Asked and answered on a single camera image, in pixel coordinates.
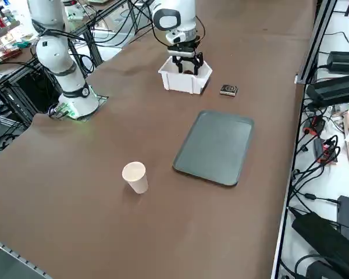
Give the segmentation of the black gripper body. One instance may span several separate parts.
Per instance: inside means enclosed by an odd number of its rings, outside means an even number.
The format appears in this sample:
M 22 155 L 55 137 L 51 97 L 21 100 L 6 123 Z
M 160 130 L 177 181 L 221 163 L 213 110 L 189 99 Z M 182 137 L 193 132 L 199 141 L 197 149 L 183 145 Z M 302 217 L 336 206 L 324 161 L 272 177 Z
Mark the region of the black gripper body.
M 177 56 L 182 58 L 193 58 L 197 53 L 197 42 L 182 42 L 168 46 L 168 53 L 170 56 Z

